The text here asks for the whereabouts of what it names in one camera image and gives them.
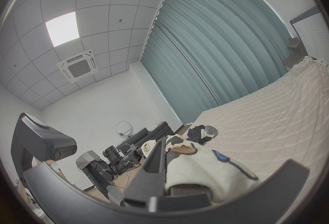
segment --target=air conditioner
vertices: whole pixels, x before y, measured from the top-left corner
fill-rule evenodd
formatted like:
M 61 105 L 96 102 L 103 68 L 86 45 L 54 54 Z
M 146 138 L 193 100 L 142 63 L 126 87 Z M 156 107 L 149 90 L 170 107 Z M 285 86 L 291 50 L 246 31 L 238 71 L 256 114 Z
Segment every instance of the air conditioner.
M 71 83 L 98 73 L 95 56 L 91 49 L 58 62 L 57 67 Z

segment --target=bed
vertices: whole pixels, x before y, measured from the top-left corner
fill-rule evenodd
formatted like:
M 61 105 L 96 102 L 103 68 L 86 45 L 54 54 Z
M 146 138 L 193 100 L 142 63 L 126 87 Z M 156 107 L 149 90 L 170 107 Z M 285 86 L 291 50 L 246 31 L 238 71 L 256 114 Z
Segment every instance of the bed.
M 329 155 L 328 65 L 306 56 L 272 84 L 204 111 L 193 123 L 212 125 L 205 143 L 243 163 L 264 181 L 287 159 L 310 169 L 292 210 L 310 190 Z

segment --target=ceiling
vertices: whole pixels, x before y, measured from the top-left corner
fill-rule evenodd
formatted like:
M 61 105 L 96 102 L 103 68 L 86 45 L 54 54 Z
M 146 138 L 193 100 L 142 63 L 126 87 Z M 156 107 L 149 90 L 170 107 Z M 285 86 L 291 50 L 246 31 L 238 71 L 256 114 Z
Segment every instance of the ceiling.
M 43 110 L 138 61 L 161 0 L 15 0 L 0 29 L 0 82 Z M 45 22 L 76 11 L 80 38 L 53 48 Z M 99 72 L 69 83 L 56 63 L 93 49 Z

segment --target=gray garment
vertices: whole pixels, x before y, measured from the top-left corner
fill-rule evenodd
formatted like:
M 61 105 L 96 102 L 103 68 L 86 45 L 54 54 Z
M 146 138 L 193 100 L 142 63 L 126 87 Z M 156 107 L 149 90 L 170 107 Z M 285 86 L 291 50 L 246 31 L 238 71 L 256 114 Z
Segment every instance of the gray garment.
M 205 126 L 205 130 L 206 130 L 208 136 L 211 136 L 211 135 L 216 136 L 218 133 L 218 130 L 211 125 Z

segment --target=ceiling light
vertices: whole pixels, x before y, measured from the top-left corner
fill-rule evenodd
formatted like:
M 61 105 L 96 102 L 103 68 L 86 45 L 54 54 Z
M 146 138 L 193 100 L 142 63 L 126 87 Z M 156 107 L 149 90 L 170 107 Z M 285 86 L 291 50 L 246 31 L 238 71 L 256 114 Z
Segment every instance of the ceiling light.
M 46 28 L 54 47 L 79 38 L 75 11 L 47 21 Z

